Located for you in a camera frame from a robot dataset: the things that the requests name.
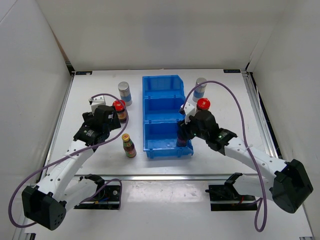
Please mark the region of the red-cap sauce jar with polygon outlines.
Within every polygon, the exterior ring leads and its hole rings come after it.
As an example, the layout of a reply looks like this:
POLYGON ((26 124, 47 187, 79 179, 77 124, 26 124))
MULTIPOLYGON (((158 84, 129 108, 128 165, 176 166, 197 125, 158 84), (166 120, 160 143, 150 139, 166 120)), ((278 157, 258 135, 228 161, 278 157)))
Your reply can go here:
POLYGON ((207 111, 210 109, 211 102, 207 98, 200 98, 196 103, 196 111, 207 111))
POLYGON ((125 123, 128 118, 128 114, 126 112, 126 103, 123 100, 115 100, 112 105, 116 110, 119 121, 121 123, 125 123))

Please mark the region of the yellow-cap sauce bottle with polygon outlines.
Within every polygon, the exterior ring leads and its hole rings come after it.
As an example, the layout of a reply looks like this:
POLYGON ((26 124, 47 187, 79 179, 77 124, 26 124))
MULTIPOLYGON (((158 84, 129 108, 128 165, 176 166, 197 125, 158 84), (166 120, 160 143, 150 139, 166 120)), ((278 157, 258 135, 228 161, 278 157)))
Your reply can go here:
POLYGON ((122 143, 123 143, 123 149, 128 158, 134 158, 137 154, 135 145, 133 141, 130 138, 130 135, 127 133, 124 133, 121 136, 122 143))
POLYGON ((176 145, 178 147, 186 147, 187 146, 187 141, 188 138, 185 134, 185 131, 182 128, 179 128, 177 130, 177 140, 176 140, 176 145))

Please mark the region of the silver-cap blue-label shaker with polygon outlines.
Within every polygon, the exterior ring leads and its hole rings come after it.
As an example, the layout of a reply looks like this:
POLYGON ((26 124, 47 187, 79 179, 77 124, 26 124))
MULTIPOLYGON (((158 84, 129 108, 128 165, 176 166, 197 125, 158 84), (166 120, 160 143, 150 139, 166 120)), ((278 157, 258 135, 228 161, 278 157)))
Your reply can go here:
POLYGON ((193 91, 193 96, 192 96, 192 100, 195 103, 197 103, 199 99, 204 97, 206 86, 207 86, 207 84, 204 82, 206 82, 206 81, 207 81, 207 79, 204 77, 199 77, 196 80, 195 85, 198 87, 193 91))
POLYGON ((131 96, 129 84, 126 81, 120 82, 118 84, 118 91, 119 91, 121 100, 125 102, 126 106, 130 106, 132 104, 132 96, 131 96))

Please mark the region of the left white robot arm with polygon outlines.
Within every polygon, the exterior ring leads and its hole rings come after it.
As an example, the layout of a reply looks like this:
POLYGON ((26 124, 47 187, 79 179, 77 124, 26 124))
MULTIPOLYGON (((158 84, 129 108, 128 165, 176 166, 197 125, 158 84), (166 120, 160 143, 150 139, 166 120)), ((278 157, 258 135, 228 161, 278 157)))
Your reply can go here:
POLYGON ((36 186, 27 186, 21 194, 25 217, 53 231, 63 222, 68 210, 84 200, 100 200, 105 194, 105 180, 98 175, 81 177, 69 183, 103 143, 110 132, 121 127, 114 106, 99 105, 94 112, 82 115, 83 124, 66 151, 66 160, 56 164, 36 186))

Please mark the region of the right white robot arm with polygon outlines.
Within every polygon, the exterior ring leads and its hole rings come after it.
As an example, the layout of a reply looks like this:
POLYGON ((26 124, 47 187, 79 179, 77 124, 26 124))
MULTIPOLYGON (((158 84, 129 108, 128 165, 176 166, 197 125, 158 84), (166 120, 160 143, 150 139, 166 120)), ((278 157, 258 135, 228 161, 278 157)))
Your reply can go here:
POLYGON ((194 107, 186 106, 180 112, 185 117, 178 123, 179 143, 200 138, 211 150, 235 159, 261 174, 257 183, 254 183, 252 177, 245 177, 241 173, 229 177, 224 183, 224 193, 230 200, 236 200, 241 195, 254 195, 253 189, 264 188, 267 199, 293 214, 313 192, 310 178, 300 161, 274 158, 246 146, 244 140, 234 132, 220 128, 208 110, 197 111, 194 107))

